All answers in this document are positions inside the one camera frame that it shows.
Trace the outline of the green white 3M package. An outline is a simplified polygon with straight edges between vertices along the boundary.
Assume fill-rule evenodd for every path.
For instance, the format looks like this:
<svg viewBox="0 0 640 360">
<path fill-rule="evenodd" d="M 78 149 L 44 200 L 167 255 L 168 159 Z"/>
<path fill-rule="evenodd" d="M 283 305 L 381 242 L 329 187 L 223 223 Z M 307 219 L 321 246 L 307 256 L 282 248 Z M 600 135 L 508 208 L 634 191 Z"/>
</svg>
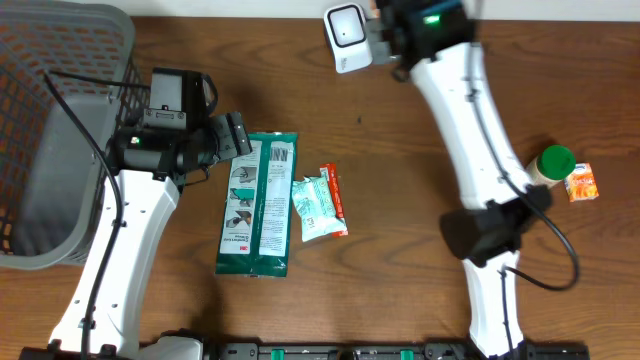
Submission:
<svg viewBox="0 0 640 360">
<path fill-rule="evenodd" d="M 231 162 L 217 275 L 284 278 L 288 272 L 296 133 L 253 133 Z"/>
</svg>

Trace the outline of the green lid cream jar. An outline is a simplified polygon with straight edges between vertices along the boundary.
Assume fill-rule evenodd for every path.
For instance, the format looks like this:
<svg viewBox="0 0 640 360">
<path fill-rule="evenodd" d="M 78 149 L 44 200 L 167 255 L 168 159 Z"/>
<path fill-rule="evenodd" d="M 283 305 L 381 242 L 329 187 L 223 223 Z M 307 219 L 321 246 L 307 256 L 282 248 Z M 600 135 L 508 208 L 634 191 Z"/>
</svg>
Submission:
<svg viewBox="0 0 640 360">
<path fill-rule="evenodd" d="M 575 166 L 576 158 L 568 147 L 551 145 L 529 163 L 526 171 L 534 185 L 552 188 L 569 176 Z"/>
</svg>

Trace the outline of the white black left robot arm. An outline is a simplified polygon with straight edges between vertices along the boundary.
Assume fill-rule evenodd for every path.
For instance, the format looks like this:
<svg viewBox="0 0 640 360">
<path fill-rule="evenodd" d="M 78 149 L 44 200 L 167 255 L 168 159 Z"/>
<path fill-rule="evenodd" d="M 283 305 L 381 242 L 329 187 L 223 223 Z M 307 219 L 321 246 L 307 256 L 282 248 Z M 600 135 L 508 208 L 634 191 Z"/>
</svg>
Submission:
<svg viewBox="0 0 640 360">
<path fill-rule="evenodd" d="M 148 105 L 132 125 L 100 146 L 59 92 L 61 109 L 103 169 L 98 226 L 72 301 L 44 348 L 25 347 L 20 360 L 209 359 L 215 349 L 190 330 L 139 341 L 140 315 L 159 241 L 187 174 L 252 151 L 242 117 L 218 115 L 218 90 L 205 73 L 156 67 Z"/>
</svg>

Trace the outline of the red snack stick packet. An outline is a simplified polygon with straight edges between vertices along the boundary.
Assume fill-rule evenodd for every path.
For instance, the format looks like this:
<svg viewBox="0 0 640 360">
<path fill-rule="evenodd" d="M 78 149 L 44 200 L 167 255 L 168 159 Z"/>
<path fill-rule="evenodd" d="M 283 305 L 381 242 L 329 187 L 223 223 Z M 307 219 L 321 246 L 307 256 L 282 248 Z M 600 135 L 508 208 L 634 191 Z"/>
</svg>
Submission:
<svg viewBox="0 0 640 360">
<path fill-rule="evenodd" d="M 344 216 L 336 165 L 334 163 L 326 163 L 319 170 L 322 200 L 326 203 L 324 212 L 328 217 L 328 230 L 331 231 L 333 237 L 347 236 L 349 231 Z"/>
</svg>

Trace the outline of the black mounting rail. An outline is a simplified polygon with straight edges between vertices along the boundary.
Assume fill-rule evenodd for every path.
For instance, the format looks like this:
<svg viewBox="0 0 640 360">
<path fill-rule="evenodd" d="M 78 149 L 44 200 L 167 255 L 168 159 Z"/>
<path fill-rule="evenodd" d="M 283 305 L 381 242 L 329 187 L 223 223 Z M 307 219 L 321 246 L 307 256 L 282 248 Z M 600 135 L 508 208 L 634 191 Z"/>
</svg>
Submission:
<svg viewBox="0 0 640 360">
<path fill-rule="evenodd" d="M 466 360 L 483 359 L 465 341 L 430 342 L 389 346 L 348 345 L 258 345 L 228 343 L 209 356 L 217 360 Z M 580 344 L 533 344 L 524 342 L 506 355 L 490 359 L 590 360 L 589 350 Z"/>
</svg>

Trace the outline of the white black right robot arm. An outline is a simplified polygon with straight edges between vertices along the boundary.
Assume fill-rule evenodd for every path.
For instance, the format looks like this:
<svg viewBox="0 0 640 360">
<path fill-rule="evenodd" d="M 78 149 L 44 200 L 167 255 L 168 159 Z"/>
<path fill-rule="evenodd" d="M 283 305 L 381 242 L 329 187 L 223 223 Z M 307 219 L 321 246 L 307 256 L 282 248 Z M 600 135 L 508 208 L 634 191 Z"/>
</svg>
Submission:
<svg viewBox="0 0 640 360">
<path fill-rule="evenodd" d="M 515 270 L 522 236 L 552 204 L 514 153 L 486 79 L 476 21 L 459 1 L 375 0 L 375 33 L 416 86 L 451 159 L 461 208 L 439 220 L 464 267 L 469 338 L 483 359 L 529 359 L 518 324 Z"/>
</svg>

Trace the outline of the grey plastic mesh basket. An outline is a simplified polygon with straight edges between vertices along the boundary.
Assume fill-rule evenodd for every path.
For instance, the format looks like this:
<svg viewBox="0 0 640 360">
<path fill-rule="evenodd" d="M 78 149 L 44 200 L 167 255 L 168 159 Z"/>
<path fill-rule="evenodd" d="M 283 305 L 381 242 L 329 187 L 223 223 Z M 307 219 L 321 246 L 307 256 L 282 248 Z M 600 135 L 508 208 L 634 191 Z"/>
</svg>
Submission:
<svg viewBox="0 0 640 360">
<path fill-rule="evenodd" d="M 1 265 L 84 263 L 104 171 L 44 78 L 100 146 L 142 114 L 135 27 L 106 4 L 1 4 Z"/>
</svg>

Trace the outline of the white cube barcode scanner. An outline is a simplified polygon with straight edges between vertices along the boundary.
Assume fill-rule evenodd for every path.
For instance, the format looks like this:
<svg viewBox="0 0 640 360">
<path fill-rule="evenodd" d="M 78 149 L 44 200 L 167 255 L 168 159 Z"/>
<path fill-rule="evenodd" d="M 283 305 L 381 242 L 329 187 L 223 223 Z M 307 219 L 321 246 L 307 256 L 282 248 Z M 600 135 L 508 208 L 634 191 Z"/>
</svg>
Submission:
<svg viewBox="0 0 640 360">
<path fill-rule="evenodd" d="M 329 8 L 324 13 L 323 21 L 338 74 L 357 71 L 372 64 L 372 52 L 365 31 L 366 19 L 359 4 L 350 2 Z"/>
</svg>

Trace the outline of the orange small box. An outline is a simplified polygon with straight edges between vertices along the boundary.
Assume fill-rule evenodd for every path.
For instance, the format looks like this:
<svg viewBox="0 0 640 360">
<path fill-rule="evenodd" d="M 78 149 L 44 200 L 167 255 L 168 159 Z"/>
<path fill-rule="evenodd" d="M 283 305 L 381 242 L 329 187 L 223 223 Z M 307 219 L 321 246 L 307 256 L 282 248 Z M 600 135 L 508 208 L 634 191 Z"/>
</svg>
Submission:
<svg viewBox="0 0 640 360">
<path fill-rule="evenodd" d="M 564 179 L 570 202 L 593 200 L 599 196 L 596 180 L 589 163 L 577 163 Z"/>
<path fill-rule="evenodd" d="M 371 7 L 372 15 L 374 17 L 379 17 L 380 16 L 380 11 L 379 11 L 379 8 L 377 6 L 376 0 L 370 0 L 370 7 Z"/>
</svg>

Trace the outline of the white teal wipes packet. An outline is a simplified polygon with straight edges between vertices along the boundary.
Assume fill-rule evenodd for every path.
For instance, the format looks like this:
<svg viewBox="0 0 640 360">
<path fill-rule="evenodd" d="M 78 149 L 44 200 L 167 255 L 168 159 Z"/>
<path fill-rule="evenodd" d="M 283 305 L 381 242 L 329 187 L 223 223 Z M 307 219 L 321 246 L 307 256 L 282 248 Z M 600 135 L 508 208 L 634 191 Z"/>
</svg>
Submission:
<svg viewBox="0 0 640 360">
<path fill-rule="evenodd" d="M 301 219 L 303 242 L 347 229 L 346 223 L 338 218 L 329 184 L 324 177 L 294 181 L 292 199 Z"/>
</svg>

